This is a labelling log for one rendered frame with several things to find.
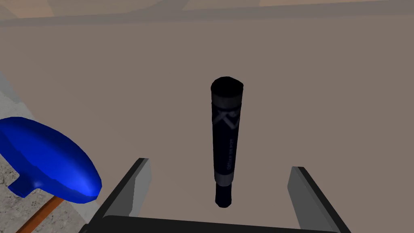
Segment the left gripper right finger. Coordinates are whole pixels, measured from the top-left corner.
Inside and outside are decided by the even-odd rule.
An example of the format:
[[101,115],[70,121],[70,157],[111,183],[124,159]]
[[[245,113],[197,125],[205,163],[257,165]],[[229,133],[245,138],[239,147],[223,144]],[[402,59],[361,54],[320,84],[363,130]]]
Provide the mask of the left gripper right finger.
[[300,229],[314,233],[351,233],[304,167],[291,168],[287,189]]

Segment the black cylindrical bottle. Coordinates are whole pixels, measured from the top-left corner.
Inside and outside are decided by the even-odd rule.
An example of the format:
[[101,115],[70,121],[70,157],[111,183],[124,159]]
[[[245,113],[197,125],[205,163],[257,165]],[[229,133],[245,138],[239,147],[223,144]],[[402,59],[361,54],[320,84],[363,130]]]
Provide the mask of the black cylindrical bottle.
[[232,203],[243,88],[242,82],[229,76],[211,84],[215,202],[221,208]]

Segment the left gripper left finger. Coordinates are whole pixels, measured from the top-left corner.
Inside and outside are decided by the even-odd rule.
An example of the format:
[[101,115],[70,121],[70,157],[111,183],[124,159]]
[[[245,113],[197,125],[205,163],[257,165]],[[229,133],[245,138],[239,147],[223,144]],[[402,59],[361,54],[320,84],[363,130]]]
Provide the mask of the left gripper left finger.
[[148,158],[139,158],[96,212],[96,218],[105,216],[138,217],[152,173]]

